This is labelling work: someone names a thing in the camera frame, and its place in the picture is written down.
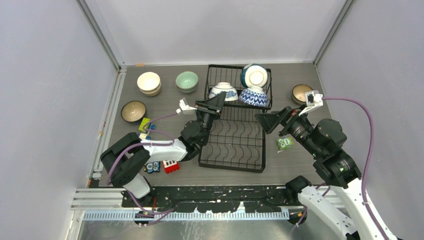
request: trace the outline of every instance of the green bowl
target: green bowl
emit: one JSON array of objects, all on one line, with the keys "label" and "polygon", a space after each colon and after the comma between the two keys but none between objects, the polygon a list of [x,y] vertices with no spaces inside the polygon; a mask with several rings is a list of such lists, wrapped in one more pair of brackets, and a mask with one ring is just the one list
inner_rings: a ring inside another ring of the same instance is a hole
[{"label": "green bowl", "polygon": [[182,72],[176,77],[176,86],[182,91],[193,90],[198,85],[199,77],[192,71]]},{"label": "green bowl", "polygon": [[195,86],[193,89],[190,89],[190,90],[183,90],[183,89],[179,89],[181,92],[183,92],[183,93],[185,93],[185,94],[189,94],[189,93],[192,93],[192,92],[194,92],[196,89],[198,88],[198,86]]}]

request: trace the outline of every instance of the white bowl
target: white bowl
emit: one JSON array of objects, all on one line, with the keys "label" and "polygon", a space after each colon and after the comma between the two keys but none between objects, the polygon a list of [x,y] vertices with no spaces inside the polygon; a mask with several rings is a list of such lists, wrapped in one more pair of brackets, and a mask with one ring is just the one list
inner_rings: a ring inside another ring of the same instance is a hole
[{"label": "white bowl", "polygon": [[145,72],[137,79],[137,86],[144,93],[156,92],[161,84],[161,78],[154,72]]},{"label": "white bowl", "polygon": [[156,88],[156,90],[154,90],[154,91],[149,91],[149,92],[147,92],[147,91],[143,91],[143,90],[140,90],[144,95],[146,95],[146,96],[148,96],[148,97],[154,97],[154,96],[156,96],[156,95],[158,95],[160,92],[161,92],[161,89],[162,89],[162,83],[161,82],[159,82],[159,86]]},{"label": "white bowl", "polygon": [[228,82],[218,82],[217,85],[212,87],[209,92],[209,98],[211,99],[222,92],[226,92],[226,102],[235,101],[239,99],[239,95],[237,94],[236,89],[232,87]]},{"label": "white bowl", "polygon": [[240,74],[241,84],[248,88],[251,86],[263,87],[268,81],[267,70],[259,64],[249,64]]}]

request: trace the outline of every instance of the white wall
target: white wall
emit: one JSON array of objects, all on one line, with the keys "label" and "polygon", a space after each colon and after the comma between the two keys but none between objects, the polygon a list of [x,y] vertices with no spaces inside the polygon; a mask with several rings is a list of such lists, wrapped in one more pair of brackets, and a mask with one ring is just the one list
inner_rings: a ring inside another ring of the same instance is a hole
[{"label": "white wall", "polygon": [[[318,70],[327,96],[369,107],[375,147],[368,192],[399,238],[423,239],[424,2],[358,0]],[[346,151],[363,168],[369,124],[360,108],[330,102],[347,135]]]},{"label": "white wall", "polygon": [[342,0],[89,0],[126,65],[312,62]]},{"label": "white wall", "polygon": [[0,239],[64,239],[116,71],[74,0],[1,1]]}]

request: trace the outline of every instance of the dish rack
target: dish rack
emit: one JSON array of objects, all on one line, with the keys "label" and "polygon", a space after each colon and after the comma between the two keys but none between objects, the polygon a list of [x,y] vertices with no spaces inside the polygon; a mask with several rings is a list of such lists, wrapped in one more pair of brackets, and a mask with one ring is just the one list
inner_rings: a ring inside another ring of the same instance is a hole
[{"label": "dish rack", "polygon": [[[210,64],[207,70],[204,97],[219,82],[230,83],[238,95],[245,88],[240,74],[243,66]],[[255,114],[265,113],[273,105],[271,69],[262,87],[268,97],[265,107],[248,105],[240,100],[225,102],[219,120],[213,122],[207,145],[200,149],[200,167],[262,173],[265,169],[265,132]]]}]

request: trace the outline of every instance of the ceramic bowl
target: ceramic bowl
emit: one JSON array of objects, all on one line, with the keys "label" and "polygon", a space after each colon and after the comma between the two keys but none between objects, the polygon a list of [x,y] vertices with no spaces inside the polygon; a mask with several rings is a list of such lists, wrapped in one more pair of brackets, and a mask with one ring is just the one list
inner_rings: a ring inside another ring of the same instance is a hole
[{"label": "ceramic bowl", "polygon": [[142,90],[141,92],[148,97],[154,97],[161,92],[161,89],[162,89],[162,83],[160,82],[159,86],[156,88],[156,90],[150,91],[150,92],[146,92],[146,91]]},{"label": "ceramic bowl", "polygon": [[176,86],[183,93],[191,93],[196,90],[199,82],[199,77],[192,71],[180,73],[175,80]]},{"label": "ceramic bowl", "polygon": [[194,92],[196,89],[198,88],[198,86],[196,85],[193,89],[190,89],[190,90],[183,90],[183,89],[179,89],[181,92],[183,92],[183,93],[185,93],[185,94],[189,94],[189,93],[192,93],[192,92]]},{"label": "ceramic bowl", "polygon": [[141,120],[146,114],[146,106],[141,101],[130,101],[120,111],[121,117],[130,123]]},{"label": "ceramic bowl", "polygon": [[293,87],[293,90],[291,91],[291,97],[297,104],[306,104],[305,93],[310,91],[313,91],[312,87],[305,84],[299,84]]},{"label": "ceramic bowl", "polygon": [[240,94],[240,101],[245,104],[266,107],[268,102],[267,94],[264,93],[261,87],[250,86],[244,89]]},{"label": "ceramic bowl", "polygon": [[160,88],[161,78],[154,72],[145,72],[137,79],[137,86],[143,93],[153,93]]},{"label": "ceramic bowl", "polygon": [[209,92],[209,98],[211,99],[222,92],[226,92],[226,97],[225,97],[226,102],[235,101],[239,99],[239,95],[237,94],[236,89],[233,86],[231,86],[228,82],[218,82],[217,85],[212,87],[212,89]]},{"label": "ceramic bowl", "polygon": [[241,71],[240,80],[245,88],[250,86],[263,87],[268,81],[267,69],[259,64],[249,64]]}]

